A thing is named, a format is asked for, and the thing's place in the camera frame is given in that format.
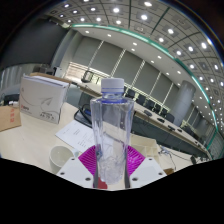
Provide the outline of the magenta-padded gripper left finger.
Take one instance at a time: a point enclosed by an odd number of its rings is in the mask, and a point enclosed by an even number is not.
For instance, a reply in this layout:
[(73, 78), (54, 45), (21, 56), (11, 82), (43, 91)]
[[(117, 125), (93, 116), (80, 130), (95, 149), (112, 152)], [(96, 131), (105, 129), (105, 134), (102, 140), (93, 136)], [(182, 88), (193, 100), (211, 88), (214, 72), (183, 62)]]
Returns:
[(70, 158), (57, 176), (84, 188), (95, 188), (98, 185), (95, 147), (90, 147), (77, 158)]

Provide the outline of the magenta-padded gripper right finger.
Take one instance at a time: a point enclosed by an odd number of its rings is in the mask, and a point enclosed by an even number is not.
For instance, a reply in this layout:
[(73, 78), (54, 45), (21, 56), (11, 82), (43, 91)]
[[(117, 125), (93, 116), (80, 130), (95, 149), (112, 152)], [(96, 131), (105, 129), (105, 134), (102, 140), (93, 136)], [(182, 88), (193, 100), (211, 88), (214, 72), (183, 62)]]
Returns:
[(153, 157), (145, 157), (129, 146), (126, 157), (125, 187), (140, 188), (166, 176)]

